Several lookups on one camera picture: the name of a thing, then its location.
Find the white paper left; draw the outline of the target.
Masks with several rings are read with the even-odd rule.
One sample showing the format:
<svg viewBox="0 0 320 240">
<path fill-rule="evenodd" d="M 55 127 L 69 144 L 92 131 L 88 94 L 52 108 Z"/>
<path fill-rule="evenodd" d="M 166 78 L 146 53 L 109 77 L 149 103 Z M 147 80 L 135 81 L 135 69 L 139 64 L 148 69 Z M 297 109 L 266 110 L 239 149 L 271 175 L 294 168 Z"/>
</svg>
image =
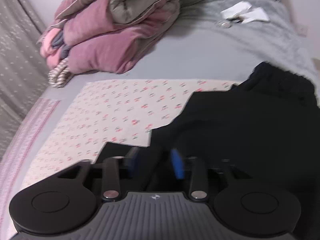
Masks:
<svg viewBox="0 0 320 240">
<path fill-rule="evenodd" d="M 241 14 L 248 12 L 251 9 L 252 5 L 249 2 L 241 1 L 236 3 L 230 8 L 227 8 L 221 11 L 221 15 L 225 20 L 231 20 L 237 18 Z"/>
</svg>

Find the black pants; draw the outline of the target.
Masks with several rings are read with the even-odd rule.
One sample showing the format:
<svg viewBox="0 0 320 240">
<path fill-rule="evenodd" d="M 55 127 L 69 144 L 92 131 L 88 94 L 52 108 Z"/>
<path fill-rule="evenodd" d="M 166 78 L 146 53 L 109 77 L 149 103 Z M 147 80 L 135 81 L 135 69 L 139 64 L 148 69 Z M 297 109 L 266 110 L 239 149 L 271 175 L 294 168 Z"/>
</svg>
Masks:
<svg viewBox="0 0 320 240">
<path fill-rule="evenodd" d="M 226 187 L 223 161 L 236 179 L 261 179 L 292 192 L 303 206 L 319 201 L 319 107 L 313 84 L 269 63 L 226 92 L 195 92 L 170 124 L 151 132 L 135 170 L 125 160 L 121 189 L 189 190 L 191 167 L 202 160 L 209 194 Z M 170 152 L 184 159 L 177 179 Z"/>
</svg>

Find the pink folded fleece blanket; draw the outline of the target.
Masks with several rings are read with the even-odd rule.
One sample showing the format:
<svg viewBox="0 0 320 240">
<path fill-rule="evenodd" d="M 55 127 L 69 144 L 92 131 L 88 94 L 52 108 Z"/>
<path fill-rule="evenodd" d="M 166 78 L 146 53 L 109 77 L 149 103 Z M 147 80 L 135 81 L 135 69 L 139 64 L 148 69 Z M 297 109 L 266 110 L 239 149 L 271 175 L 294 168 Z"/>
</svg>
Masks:
<svg viewBox="0 0 320 240">
<path fill-rule="evenodd" d="M 46 59 L 47 66 L 50 70 L 57 67 L 61 61 L 62 46 L 53 48 L 53 39 L 62 34 L 62 29 L 53 28 L 42 37 L 40 55 Z"/>
</svg>

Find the grey star curtain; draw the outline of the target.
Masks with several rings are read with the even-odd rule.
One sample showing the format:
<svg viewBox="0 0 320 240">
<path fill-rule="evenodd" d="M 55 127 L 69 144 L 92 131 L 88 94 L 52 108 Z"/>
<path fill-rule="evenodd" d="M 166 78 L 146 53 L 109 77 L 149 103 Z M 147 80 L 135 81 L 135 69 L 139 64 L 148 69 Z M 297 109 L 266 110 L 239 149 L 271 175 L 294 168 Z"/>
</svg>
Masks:
<svg viewBox="0 0 320 240">
<path fill-rule="evenodd" d="M 37 41 L 44 23 L 28 0 L 1 0 L 1 155 L 48 87 Z"/>
</svg>

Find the white paper right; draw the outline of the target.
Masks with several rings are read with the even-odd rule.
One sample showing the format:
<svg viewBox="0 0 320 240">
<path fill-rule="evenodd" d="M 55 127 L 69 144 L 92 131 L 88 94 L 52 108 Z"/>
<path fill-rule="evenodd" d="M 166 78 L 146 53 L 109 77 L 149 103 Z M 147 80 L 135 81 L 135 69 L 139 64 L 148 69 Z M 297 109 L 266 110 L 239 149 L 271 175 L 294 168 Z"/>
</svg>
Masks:
<svg viewBox="0 0 320 240">
<path fill-rule="evenodd" d="M 270 18 L 267 15 L 266 11 L 261 7 L 254 8 L 253 10 L 240 15 L 240 18 L 242 19 L 242 24 L 254 22 L 254 21 L 260 21 L 260 22 L 270 21 Z"/>
</svg>

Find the white paper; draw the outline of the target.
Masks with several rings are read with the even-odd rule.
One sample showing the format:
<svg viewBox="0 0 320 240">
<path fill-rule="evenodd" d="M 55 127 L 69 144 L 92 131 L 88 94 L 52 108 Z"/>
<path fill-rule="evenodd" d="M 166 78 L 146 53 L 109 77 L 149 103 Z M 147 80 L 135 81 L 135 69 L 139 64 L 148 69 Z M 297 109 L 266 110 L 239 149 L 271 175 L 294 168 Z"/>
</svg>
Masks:
<svg viewBox="0 0 320 240">
<path fill-rule="evenodd" d="M 242 19 L 242 24 L 254 22 L 254 21 L 260 21 L 260 22 L 270 21 L 270 18 L 267 15 L 266 11 L 261 7 L 254 8 L 253 10 L 240 15 L 240 18 Z"/>
<path fill-rule="evenodd" d="M 221 11 L 221 15 L 225 20 L 231 20 L 237 18 L 241 14 L 248 12 L 251 9 L 252 5 L 249 2 L 241 1 L 236 3 L 230 8 L 227 8 Z"/>
</svg>

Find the grey bed sheet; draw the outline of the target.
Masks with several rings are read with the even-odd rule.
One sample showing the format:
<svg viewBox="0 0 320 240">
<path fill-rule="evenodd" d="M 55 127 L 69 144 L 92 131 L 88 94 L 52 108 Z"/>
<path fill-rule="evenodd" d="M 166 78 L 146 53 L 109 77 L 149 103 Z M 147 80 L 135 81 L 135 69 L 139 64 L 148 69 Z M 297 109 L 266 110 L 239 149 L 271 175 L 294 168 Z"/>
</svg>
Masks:
<svg viewBox="0 0 320 240">
<path fill-rule="evenodd" d="M 163 38 L 127 73 L 78 75 L 66 87 L 48 89 L 43 98 L 70 99 L 87 83 L 105 80 L 227 80 L 233 84 L 246 80 L 263 61 L 303 75 L 319 87 L 319 74 L 285 6 L 271 0 L 251 3 L 263 8 L 270 21 L 218 27 L 220 12 L 236 0 L 183 8 Z"/>
</svg>

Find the striped folded garment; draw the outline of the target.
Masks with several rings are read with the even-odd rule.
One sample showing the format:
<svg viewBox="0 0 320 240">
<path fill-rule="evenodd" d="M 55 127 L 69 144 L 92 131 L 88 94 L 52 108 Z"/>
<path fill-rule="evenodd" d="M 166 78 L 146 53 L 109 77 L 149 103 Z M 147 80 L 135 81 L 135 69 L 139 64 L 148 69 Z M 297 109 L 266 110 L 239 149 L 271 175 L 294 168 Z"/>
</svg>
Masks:
<svg viewBox="0 0 320 240">
<path fill-rule="evenodd" d="M 62 88 L 72 77 L 73 74 L 68 68 L 68 58 L 65 58 L 48 73 L 48 83 L 54 88 Z"/>
</svg>

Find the cherry print white cloth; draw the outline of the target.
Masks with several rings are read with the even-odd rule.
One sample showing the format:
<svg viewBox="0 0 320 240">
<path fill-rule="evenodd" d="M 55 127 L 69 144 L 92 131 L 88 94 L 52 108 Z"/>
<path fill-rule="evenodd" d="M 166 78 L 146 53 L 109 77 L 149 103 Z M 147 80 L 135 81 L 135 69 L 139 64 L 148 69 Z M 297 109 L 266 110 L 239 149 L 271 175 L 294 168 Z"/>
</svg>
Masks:
<svg viewBox="0 0 320 240">
<path fill-rule="evenodd" d="M 34 141 L 9 194 L 13 196 L 81 160 L 95 161 L 108 142 L 147 146 L 193 92 L 228 90 L 227 80 L 105 80 L 89 82 L 60 103 Z"/>
</svg>

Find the pink striped knitted blanket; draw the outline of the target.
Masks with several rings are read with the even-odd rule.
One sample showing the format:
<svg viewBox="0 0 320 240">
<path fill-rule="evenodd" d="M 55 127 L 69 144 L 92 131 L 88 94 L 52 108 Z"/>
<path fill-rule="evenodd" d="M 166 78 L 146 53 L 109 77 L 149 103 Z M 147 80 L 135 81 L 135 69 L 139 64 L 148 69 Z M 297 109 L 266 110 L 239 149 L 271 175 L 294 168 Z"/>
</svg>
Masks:
<svg viewBox="0 0 320 240">
<path fill-rule="evenodd" d="M 1 160 L 1 195 L 10 193 L 24 159 L 59 103 L 40 98 L 23 120 Z"/>
</svg>

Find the small clear glass object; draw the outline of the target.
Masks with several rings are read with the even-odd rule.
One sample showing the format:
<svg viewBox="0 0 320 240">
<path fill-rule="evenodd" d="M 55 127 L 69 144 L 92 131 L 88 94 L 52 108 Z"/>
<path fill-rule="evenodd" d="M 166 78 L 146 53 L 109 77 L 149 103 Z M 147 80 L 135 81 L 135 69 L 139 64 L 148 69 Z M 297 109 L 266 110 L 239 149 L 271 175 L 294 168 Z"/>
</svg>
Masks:
<svg viewBox="0 0 320 240">
<path fill-rule="evenodd" d="M 232 26 L 232 22 L 227 21 L 227 20 L 221 20 L 221 21 L 217 22 L 216 25 L 220 28 L 228 29 Z"/>
</svg>

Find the mauve folded quilt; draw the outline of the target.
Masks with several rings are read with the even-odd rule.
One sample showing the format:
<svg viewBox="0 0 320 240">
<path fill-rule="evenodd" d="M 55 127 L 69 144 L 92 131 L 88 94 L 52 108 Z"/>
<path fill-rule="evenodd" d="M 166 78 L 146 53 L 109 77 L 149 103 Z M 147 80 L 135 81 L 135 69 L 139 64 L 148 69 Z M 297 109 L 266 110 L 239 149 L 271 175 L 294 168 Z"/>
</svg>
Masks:
<svg viewBox="0 0 320 240">
<path fill-rule="evenodd" d="M 179 13 L 179 0 L 63 0 L 42 37 L 53 28 L 62 29 L 72 74 L 91 70 L 122 74 L 149 51 Z"/>
</svg>

